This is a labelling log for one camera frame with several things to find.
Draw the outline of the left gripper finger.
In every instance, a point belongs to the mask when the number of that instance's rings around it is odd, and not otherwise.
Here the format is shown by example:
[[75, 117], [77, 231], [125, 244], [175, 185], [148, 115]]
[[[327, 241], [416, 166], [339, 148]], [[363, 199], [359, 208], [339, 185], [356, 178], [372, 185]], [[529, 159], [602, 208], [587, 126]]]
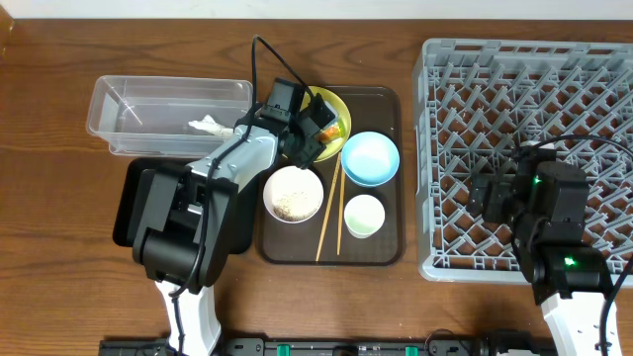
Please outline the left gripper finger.
[[291, 138], [291, 161], [300, 169], [311, 166], [325, 150], [325, 144], [313, 136], [293, 133]]
[[337, 111], [320, 94], [315, 94], [306, 108], [309, 134], [317, 134], [338, 120]]

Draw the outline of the green orange snack wrapper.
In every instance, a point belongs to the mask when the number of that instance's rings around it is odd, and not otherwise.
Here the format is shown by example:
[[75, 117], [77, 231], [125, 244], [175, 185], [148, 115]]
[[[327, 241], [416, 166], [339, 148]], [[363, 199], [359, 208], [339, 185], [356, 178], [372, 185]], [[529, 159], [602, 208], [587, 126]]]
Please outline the green orange snack wrapper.
[[344, 127], [339, 121], [335, 121], [323, 128], [317, 135], [317, 139], [323, 144], [330, 144], [344, 136]]

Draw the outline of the white bowl with residue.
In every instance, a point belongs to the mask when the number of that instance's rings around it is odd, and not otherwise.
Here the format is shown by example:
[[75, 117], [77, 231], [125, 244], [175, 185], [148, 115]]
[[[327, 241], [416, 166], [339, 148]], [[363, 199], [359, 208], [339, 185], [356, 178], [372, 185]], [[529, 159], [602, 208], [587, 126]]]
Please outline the white bowl with residue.
[[266, 181], [262, 198], [266, 211], [282, 223], [303, 223], [314, 216], [323, 202], [320, 179], [310, 169], [286, 166]]

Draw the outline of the white tissue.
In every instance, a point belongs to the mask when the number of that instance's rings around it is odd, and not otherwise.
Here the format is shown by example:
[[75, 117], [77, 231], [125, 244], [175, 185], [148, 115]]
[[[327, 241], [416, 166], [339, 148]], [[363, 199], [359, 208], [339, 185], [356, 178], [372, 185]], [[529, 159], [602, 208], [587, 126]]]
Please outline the white tissue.
[[223, 139], [233, 135], [233, 128], [219, 124], [212, 116], [206, 115], [201, 121], [191, 121], [188, 125], [198, 131], [217, 136]]

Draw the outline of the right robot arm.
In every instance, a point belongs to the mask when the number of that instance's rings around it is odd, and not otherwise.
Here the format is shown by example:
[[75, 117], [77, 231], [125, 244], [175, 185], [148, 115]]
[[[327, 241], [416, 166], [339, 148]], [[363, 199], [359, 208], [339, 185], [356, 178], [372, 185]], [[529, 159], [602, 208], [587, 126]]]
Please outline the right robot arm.
[[556, 149], [522, 146], [512, 177], [474, 173], [467, 210], [506, 225], [523, 278], [560, 355], [619, 355], [614, 281], [604, 255], [585, 243], [589, 184]]

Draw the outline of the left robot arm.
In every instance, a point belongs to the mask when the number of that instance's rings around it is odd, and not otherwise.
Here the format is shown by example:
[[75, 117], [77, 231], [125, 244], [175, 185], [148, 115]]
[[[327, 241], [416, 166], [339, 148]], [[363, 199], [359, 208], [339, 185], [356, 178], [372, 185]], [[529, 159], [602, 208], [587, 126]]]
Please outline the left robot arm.
[[217, 347], [222, 327], [213, 286], [244, 220], [242, 191], [279, 155], [305, 169], [324, 151], [321, 138], [339, 123], [339, 111], [321, 94], [302, 101], [301, 93], [270, 95], [197, 161], [131, 165], [129, 212], [117, 218], [124, 233], [116, 241], [132, 250], [167, 304], [166, 354], [210, 355]]

